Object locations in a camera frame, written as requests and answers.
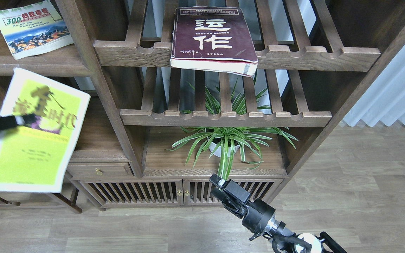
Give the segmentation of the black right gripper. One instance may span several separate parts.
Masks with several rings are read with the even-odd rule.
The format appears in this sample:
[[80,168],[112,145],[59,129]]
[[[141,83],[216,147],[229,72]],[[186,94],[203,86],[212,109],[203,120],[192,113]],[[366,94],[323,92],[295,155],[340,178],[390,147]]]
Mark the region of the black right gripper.
[[242,219],[242,225],[255,235],[263,235],[265,228],[275,214],[275,208],[262,200],[249,201],[251,193],[238,183],[222,179],[213,174],[209,181],[215,186],[211,194],[233,215]]

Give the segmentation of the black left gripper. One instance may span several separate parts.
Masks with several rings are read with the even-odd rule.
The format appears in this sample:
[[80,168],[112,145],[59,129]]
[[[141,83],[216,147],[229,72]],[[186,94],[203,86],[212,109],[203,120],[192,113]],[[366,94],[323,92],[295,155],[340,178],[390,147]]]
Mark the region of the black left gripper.
[[36,122],[35,114],[0,116],[0,132]]

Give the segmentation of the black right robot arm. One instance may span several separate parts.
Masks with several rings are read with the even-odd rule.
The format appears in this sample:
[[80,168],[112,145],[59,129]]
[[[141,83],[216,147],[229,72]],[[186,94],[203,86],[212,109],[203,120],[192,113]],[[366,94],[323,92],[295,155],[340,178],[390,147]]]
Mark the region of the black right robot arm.
[[212,195],[217,197],[224,208],[242,220],[253,236],[250,241],[263,236],[272,245],[275,253],[328,253],[326,244],[332,253],[346,251],[326,232],[319,236],[310,233],[296,234],[285,227],[285,223],[275,219],[275,208],[260,199],[249,200],[251,193],[233,180],[224,180],[213,174],[210,182],[214,184]]

